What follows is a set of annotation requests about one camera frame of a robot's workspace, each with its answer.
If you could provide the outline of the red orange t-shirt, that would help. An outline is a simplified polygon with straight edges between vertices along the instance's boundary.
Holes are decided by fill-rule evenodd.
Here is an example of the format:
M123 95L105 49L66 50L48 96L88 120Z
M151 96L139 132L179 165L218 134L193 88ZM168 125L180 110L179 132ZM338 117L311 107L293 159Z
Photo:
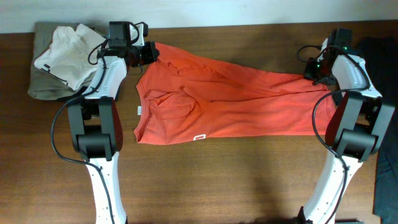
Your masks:
M160 55L137 83L138 143L324 134L335 112L325 85L193 55L157 44Z

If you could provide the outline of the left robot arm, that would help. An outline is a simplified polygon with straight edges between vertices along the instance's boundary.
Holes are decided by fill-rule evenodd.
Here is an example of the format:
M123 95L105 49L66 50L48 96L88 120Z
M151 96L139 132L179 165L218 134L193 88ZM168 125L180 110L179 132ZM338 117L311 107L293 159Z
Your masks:
M116 101L130 68L157 60L154 42L147 42L148 25L110 22L108 38L88 56L97 71L88 88L67 106L72 144L88 169L96 223L127 223L118 177L123 128Z

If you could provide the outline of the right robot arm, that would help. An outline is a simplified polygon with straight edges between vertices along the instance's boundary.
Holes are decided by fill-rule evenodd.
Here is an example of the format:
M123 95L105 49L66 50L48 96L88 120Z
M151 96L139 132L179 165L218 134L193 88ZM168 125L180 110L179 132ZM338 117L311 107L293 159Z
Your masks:
M296 223L336 222L336 211L350 180L379 150L395 110L374 87L366 61L351 47L351 41L351 30L335 29L317 46L320 53L305 61L307 80L337 87L315 105L332 97L337 108L325 135L315 132L328 151L326 162L312 196L295 217Z

